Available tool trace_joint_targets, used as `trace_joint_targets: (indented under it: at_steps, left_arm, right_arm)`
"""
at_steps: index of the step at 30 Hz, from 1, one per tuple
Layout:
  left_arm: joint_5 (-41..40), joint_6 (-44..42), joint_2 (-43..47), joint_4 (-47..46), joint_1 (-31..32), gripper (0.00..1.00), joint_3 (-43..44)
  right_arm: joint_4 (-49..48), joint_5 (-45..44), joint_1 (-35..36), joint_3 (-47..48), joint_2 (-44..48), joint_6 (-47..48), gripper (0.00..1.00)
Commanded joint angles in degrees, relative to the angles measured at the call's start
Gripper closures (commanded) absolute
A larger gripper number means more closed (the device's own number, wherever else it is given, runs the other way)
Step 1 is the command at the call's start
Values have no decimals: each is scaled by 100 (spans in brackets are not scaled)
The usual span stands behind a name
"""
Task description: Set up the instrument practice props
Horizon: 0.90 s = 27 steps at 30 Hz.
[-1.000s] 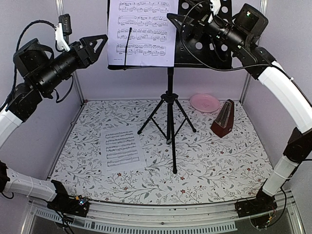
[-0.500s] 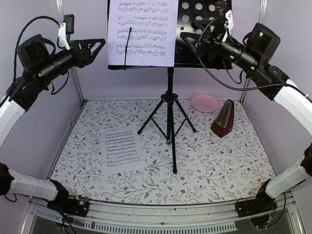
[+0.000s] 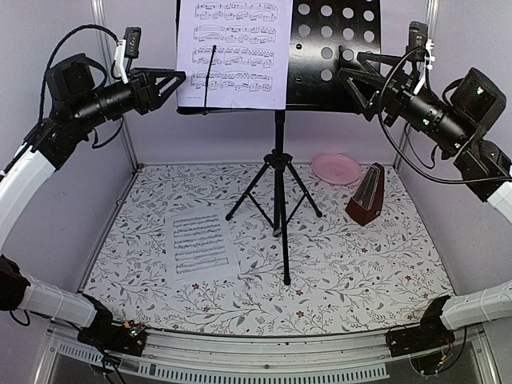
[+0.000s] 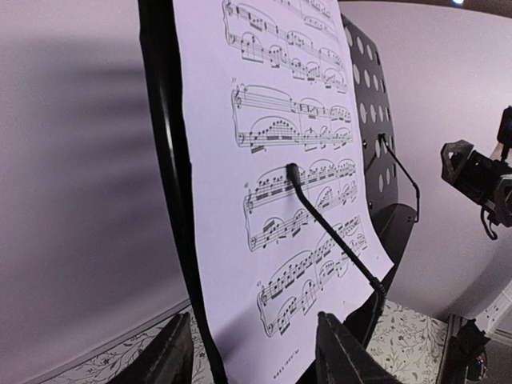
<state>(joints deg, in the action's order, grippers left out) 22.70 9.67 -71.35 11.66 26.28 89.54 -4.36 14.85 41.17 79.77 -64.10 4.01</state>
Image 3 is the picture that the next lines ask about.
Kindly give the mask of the black perforated music stand desk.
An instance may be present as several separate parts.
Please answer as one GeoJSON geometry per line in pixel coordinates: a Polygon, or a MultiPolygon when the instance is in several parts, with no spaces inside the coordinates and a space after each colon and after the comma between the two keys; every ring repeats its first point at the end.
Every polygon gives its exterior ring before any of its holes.
{"type": "MultiPolygon", "coordinates": [[[[359,52],[381,49],[377,1],[292,1],[292,27],[285,110],[352,112],[354,104],[338,79],[358,68],[359,52]]],[[[208,110],[181,108],[183,114],[208,110]]]]}

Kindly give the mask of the purple sheet music paper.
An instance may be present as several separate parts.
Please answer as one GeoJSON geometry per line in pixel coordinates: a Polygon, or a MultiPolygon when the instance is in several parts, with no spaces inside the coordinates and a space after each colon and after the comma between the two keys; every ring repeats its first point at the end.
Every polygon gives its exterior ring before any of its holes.
{"type": "Polygon", "coordinates": [[[181,108],[284,110],[292,1],[182,1],[181,108]]]}

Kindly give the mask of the white sheet music paper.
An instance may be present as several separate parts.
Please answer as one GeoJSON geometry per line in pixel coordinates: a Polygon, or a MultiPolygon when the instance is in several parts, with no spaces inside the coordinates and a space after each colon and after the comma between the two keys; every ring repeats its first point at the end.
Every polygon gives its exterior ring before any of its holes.
{"type": "Polygon", "coordinates": [[[165,217],[166,264],[176,283],[241,273],[224,206],[195,208],[165,217]]]}

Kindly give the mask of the black folding tripod stand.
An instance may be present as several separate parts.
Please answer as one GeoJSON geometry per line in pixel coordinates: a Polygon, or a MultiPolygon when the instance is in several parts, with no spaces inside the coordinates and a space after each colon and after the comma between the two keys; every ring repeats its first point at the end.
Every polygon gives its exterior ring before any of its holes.
{"type": "Polygon", "coordinates": [[[289,221],[294,216],[297,209],[306,198],[310,206],[313,208],[316,216],[321,218],[323,213],[314,202],[312,195],[309,193],[304,182],[298,175],[298,172],[292,164],[293,157],[284,152],[284,129],[285,129],[286,112],[284,110],[276,110],[274,112],[274,123],[275,123],[275,144],[272,151],[267,154],[264,158],[264,164],[259,172],[256,174],[254,179],[244,190],[241,197],[236,201],[233,208],[226,215],[226,220],[229,221],[233,218],[235,212],[241,206],[241,204],[249,198],[254,206],[259,210],[265,220],[272,226],[274,236],[282,236],[282,258],[283,258],[283,283],[289,286],[291,283],[290,277],[290,263],[289,263],[289,246],[288,246],[288,233],[287,227],[289,221]],[[274,219],[271,220],[265,213],[261,205],[257,202],[255,197],[252,195],[252,190],[256,187],[259,180],[265,174],[265,172],[272,168],[274,170],[274,219]],[[285,170],[289,170],[294,180],[298,184],[299,189],[302,192],[302,196],[299,202],[292,210],[290,215],[286,214],[286,194],[285,194],[285,183],[284,174],[285,170]]]}

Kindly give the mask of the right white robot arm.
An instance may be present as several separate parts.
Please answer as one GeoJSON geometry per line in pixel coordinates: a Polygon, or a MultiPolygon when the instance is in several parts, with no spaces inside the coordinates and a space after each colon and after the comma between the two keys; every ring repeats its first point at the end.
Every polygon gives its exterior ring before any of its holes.
{"type": "Polygon", "coordinates": [[[511,160],[485,136],[506,107],[506,96],[480,70],[448,85],[450,97],[438,97],[418,62],[428,58],[417,47],[402,57],[360,53],[361,69],[341,68],[338,78],[367,120],[378,118],[383,130],[403,118],[433,140],[442,159],[453,159],[467,186],[506,220],[511,219],[511,160]]]}

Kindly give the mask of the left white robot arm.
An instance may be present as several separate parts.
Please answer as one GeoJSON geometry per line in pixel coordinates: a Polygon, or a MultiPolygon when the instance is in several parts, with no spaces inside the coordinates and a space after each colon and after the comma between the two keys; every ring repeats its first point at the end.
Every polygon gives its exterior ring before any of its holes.
{"type": "MultiPolygon", "coordinates": [[[[48,118],[28,133],[1,179],[1,240],[5,241],[40,187],[104,122],[135,110],[140,115],[162,107],[184,83],[182,71],[134,68],[121,80],[96,84],[91,69],[105,68],[84,54],[76,54],[47,69],[44,89],[52,97],[48,118]]],[[[100,302],[73,294],[21,271],[1,258],[1,309],[24,310],[86,328],[102,347],[119,339],[118,328],[107,320],[111,312],[100,302]]]]}

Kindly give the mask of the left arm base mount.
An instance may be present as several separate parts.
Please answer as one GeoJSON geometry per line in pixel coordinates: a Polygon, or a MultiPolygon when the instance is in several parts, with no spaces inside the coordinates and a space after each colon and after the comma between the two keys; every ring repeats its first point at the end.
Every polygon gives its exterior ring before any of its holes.
{"type": "Polygon", "coordinates": [[[77,340],[103,351],[141,357],[147,339],[146,326],[134,320],[115,322],[112,313],[99,300],[87,294],[84,297],[93,304],[96,315],[90,326],[80,329],[77,340]]]}

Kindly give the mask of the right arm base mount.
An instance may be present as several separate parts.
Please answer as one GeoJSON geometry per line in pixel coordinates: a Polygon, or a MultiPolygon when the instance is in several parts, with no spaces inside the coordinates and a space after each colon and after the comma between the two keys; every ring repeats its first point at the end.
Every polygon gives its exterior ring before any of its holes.
{"type": "Polygon", "coordinates": [[[388,330],[385,340],[392,357],[415,354],[454,343],[454,332],[448,330],[441,320],[442,307],[449,298],[445,295],[434,299],[418,325],[398,326],[388,330]]]}

